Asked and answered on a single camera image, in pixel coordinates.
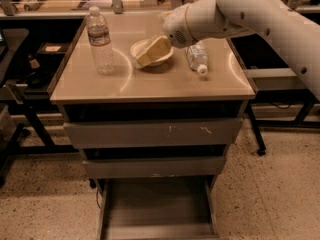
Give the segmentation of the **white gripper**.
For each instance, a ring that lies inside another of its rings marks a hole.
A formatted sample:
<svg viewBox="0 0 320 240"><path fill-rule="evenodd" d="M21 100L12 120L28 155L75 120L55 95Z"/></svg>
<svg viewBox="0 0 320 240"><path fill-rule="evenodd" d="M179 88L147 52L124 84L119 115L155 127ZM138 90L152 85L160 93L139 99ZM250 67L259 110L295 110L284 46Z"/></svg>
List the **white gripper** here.
<svg viewBox="0 0 320 240"><path fill-rule="evenodd" d="M166 14L162 27L165 36L153 36L138 50L135 56L135 60L140 67L149 66L169 54L172 45L176 48L185 48L192 44L193 38L186 23L188 7L189 5L186 4Z"/></svg>

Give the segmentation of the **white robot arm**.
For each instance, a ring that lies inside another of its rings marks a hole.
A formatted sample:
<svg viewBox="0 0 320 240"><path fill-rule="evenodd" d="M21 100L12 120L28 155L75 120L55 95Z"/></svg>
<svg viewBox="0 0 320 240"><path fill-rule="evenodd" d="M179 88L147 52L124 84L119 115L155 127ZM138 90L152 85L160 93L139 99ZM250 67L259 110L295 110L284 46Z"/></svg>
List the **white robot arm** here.
<svg viewBox="0 0 320 240"><path fill-rule="evenodd" d="M320 25L291 10L281 0L199 0L174 9L162 34L135 56L139 68L207 38L263 38L320 99Z"/></svg>

